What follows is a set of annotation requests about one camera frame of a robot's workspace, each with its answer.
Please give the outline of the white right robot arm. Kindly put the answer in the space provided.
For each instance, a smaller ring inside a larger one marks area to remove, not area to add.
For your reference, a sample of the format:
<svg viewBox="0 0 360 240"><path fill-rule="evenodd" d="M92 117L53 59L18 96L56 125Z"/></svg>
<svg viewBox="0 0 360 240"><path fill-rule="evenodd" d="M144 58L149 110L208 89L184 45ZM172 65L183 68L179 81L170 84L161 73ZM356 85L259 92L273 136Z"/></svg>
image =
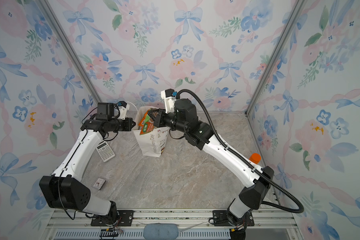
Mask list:
<svg viewBox="0 0 360 240"><path fill-rule="evenodd" d="M243 225L252 210L258 210L271 187L256 170L273 177L273 170L262 168L245 158L215 134L211 123L199 120L196 106L188 99L180 99L174 103L172 110L149 110L148 115L156 127L168 127L179 131L189 144L211 155L228 168L241 181L244 188L227 208L227 222L232 226Z"/></svg>

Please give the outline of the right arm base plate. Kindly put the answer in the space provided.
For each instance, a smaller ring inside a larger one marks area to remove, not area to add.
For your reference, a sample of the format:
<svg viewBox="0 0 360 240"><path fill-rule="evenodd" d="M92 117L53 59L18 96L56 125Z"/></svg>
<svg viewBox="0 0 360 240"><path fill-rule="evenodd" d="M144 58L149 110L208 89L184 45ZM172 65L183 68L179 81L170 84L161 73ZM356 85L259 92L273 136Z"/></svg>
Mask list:
<svg viewBox="0 0 360 240"><path fill-rule="evenodd" d="M213 210L213 216L209 219L209 223L216 227L253 227L255 225L251 212L245 213L241 218L234 216L227 210Z"/></svg>

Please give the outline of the white paper gift bag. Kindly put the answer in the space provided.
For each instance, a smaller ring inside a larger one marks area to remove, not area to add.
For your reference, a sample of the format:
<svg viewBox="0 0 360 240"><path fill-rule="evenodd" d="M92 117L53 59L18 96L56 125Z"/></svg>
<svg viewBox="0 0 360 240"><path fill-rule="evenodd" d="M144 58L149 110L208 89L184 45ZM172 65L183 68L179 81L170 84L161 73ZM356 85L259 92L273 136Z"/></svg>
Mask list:
<svg viewBox="0 0 360 240"><path fill-rule="evenodd" d="M155 127L152 132L145 135L140 135L139 123L148 109L154 110L158 108L151 106L144 106L138 108L137 114L134 119L136 125L132 128L132 132L135 135L135 138L138 142L143 156L158 158L161 156L165 149L170 129L168 127Z"/></svg>

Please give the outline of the green back-side snack bag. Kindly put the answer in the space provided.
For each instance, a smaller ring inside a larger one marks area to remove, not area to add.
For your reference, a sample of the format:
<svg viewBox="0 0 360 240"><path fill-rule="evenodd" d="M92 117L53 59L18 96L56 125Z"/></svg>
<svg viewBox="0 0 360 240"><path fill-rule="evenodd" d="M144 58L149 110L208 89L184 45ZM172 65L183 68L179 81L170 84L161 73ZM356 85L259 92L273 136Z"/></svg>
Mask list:
<svg viewBox="0 0 360 240"><path fill-rule="evenodd" d="M151 120L151 119L149 119L149 120L143 119L140 122L139 126L141 127L140 135L148 134L148 133L152 132L155 129L154 121Z"/></svg>

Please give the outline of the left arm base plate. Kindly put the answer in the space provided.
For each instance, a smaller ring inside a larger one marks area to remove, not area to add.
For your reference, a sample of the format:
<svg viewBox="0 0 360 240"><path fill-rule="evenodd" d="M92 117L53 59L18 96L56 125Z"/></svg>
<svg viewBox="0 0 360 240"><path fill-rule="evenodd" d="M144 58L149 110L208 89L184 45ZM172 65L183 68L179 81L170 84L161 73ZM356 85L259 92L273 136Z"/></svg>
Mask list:
<svg viewBox="0 0 360 240"><path fill-rule="evenodd" d="M91 227L130 227L132 225L133 210L117 210L115 214L92 217Z"/></svg>

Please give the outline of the orange Fox's candy bag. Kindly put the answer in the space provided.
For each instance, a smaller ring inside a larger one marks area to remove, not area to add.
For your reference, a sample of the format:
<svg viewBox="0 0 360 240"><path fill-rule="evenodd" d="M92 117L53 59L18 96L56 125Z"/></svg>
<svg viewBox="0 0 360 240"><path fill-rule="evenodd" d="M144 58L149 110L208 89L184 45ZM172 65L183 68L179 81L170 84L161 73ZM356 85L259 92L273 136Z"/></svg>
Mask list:
<svg viewBox="0 0 360 240"><path fill-rule="evenodd" d="M150 132L154 129L154 121L148 114L148 112L150 110L151 109L148 109L146 111L146 113L143 115L143 117L139 123L139 130L143 130L145 132Z"/></svg>

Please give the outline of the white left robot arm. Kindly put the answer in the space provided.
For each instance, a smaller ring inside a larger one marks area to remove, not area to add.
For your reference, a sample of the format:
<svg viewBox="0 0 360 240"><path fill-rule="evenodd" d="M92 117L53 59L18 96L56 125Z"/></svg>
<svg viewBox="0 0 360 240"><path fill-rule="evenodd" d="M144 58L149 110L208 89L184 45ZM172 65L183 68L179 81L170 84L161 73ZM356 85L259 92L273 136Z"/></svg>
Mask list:
<svg viewBox="0 0 360 240"><path fill-rule="evenodd" d="M86 120L71 151L58 168L39 182L50 208L89 214L108 226L115 225L120 215L116 203L92 196L82 183L91 156L108 133L130 132L136 125L132 118Z"/></svg>

